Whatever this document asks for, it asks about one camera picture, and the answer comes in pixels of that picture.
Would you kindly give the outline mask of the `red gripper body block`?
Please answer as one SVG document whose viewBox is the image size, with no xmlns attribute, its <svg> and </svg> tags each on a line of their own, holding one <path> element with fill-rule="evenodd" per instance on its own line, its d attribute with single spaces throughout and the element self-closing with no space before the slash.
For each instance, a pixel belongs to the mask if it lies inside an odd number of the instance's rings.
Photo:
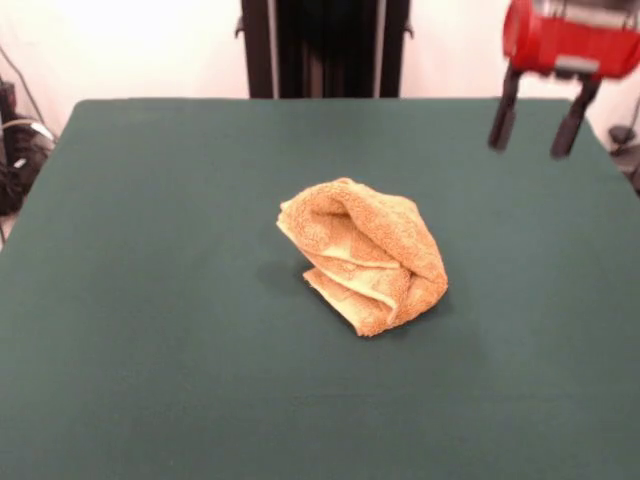
<svg viewBox="0 0 640 480">
<path fill-rule="evenodd" d="M 520 72 L 622 79 L 633 72 L 633 3 L 512 1 L 502 52 Z"/>
</svg>

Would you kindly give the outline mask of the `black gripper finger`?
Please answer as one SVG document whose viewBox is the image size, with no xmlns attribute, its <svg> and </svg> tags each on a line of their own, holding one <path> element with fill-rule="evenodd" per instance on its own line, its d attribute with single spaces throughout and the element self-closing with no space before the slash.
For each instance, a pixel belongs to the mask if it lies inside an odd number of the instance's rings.
<svg viewBox="0 0 640 480">
<path fill-rule="evenodd" d="M 488 138 L 492 149 L 505 149 L 508 145 L 516 118 L 515 105 L 518 99 L 521 72 L 508 65 L 503 81 L 503 92 Z"/>
<path fill-rule="evenodd" d="M 550 149 L 554 159 L 567 157 L 573 148 L 586 111 L 599 91 L 597 79 L 584 79 L 578 96 L 572 102 L 567 114 L 563 117 Z"/>
</svg>

